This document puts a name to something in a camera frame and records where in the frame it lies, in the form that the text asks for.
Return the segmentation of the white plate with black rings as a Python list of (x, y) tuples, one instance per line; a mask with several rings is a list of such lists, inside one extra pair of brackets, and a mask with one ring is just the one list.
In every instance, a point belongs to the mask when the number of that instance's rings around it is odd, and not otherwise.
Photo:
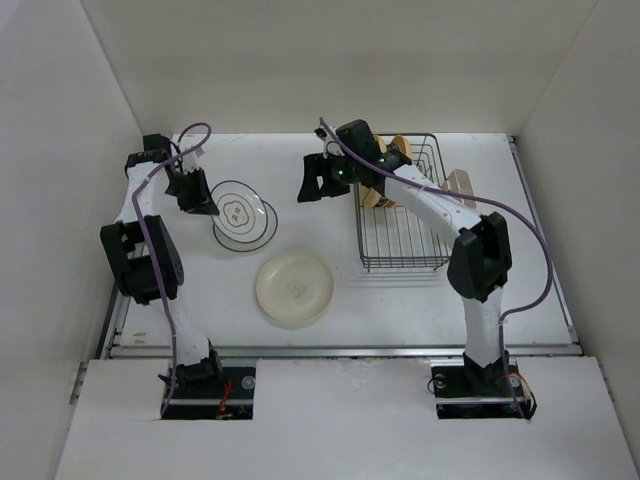
[(274, 207), (263, 202), (262, 212), (266, 214), (263, 229), (258, 232), (232, 236), (226, 233), (217, 221), (213, 222), (212, 231), (215, 240), (225, 249), (234, 253), (251, 253), (269, 244), (276, 235), (279, 227), (279, 217)]

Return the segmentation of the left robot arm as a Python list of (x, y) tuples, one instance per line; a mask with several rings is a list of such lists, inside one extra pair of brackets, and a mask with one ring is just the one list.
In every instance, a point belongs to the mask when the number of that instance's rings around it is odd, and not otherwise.
[(211, 341), (186, 318), (179, 298), (185, 271), (168, 227), (156, 208), (163, 196), (180, 211), (215, 216), (204, 170), (195, 149), (180, 149), (161, 134), (143, 137), (143, 150), (128, 156), (123, 207), (100, 230), (100, 240), (119, 292), (139, 305), (158, 301), (169, 326), (172, 365), (159, 378), (168, 398), (211, 398), (229, 384)]

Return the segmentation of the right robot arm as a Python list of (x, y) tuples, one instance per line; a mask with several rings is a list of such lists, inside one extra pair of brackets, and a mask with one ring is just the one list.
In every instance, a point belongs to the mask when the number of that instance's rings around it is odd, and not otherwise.
[(450, 249), (447, 279), (463, 303), (466, 345), (463, 381), (475, 397), (508, 393), (509, 360), (501, 337), (502, 297), (512, 266), (505, 219), (480, 215), (431, 182), (416, 166), (408, 141), (384, 144), (363, 120), (314, 131), (320, 153), (303, 159), (297, 200), (319, 201), (360, 185), (398, 204), (430, 227)]

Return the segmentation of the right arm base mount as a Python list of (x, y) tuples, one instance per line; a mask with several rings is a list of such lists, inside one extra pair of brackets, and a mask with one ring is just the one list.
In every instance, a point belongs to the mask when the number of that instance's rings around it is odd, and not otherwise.
[(535, 394), (516, 364), (509, 365), (509, 376), (498, 363), (496, 373), (483, 384), (472, 380), (463, 365), (433, 365), (427, 388), (434, 395), (439, 420), (520, 419), (531, 420), (537, 411)]

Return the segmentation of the tan rimmed patterned plate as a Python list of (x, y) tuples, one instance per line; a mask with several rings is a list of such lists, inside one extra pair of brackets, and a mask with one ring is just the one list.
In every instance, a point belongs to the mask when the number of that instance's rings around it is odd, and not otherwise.
[(409, 159), (409, 163), (412, 164), (414, 161), (413, 150), (409, 140), (402, 135), (396, 135), (391, 140), (389, 147), (391, 149), (398, 150), (403, 155), (405, 155)]

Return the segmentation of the cream plate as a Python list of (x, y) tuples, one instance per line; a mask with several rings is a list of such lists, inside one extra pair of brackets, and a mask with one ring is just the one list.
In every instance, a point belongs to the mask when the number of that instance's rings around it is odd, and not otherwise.
[(317, 254), (293, 250), (272, 257), (256, 277), (256, 299), (264, 313), (283, 328), (316, 322), (334, 296), (334, 276)]

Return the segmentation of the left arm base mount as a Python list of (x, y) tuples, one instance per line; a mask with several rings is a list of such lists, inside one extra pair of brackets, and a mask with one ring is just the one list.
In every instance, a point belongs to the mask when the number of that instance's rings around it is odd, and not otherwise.
[(215, 377), (195, 382), (178, 383), (170, 394), (171, 380), (166, 384), (162, 420), (252, 420), (256, 387), (256, 366), (240, 365), (223, 368), (222, 379)]

